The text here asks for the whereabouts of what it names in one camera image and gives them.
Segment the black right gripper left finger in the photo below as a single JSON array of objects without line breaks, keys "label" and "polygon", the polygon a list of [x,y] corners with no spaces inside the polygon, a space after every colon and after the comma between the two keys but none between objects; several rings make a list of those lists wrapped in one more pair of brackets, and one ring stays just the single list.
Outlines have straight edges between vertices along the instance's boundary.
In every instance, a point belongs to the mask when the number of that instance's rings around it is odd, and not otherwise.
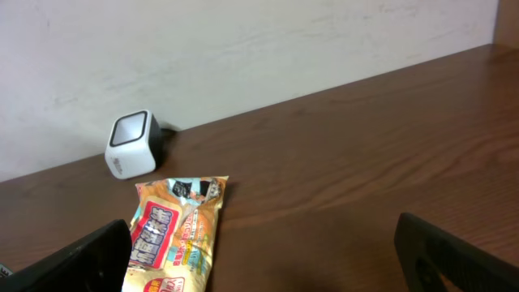
[{"label": "black right gripper left finger", "polygon": [[120,292],[131,253],[126,222],[115,220],[1,280],[1,292]]}]

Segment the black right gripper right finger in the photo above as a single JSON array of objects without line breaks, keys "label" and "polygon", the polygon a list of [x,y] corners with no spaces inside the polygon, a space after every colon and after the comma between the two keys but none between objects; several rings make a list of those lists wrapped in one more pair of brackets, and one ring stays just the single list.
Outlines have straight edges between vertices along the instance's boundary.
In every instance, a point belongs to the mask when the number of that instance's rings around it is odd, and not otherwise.
[{"label": "black right gripper right finger", "polygon": [[410,291],[517,291],[518,267],[411,213],[399,216],[394,246]]}]

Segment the yellow snack bag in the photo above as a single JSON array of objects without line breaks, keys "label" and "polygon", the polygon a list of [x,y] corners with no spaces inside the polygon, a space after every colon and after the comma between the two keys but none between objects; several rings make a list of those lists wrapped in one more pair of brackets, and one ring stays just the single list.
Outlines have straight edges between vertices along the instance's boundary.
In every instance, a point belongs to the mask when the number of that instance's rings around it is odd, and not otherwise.
[{"label": "yellow snack bag", "polygon": [[226,176],[135,185],[131,255],[122,292],[204,292],[212,269]]}]

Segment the teal white wipes pack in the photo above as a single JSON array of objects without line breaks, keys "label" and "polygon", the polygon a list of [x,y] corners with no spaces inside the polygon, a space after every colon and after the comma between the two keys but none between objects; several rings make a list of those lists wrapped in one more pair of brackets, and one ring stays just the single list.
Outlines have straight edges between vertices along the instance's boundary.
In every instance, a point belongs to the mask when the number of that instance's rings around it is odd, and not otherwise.
[{"label": "teal white wipes pack", "polygon": [[13,272],[8,267],[6,267],[3,264],[0,264],[0,278],[1,279],[9,277],[12,274],[13,274]]}]

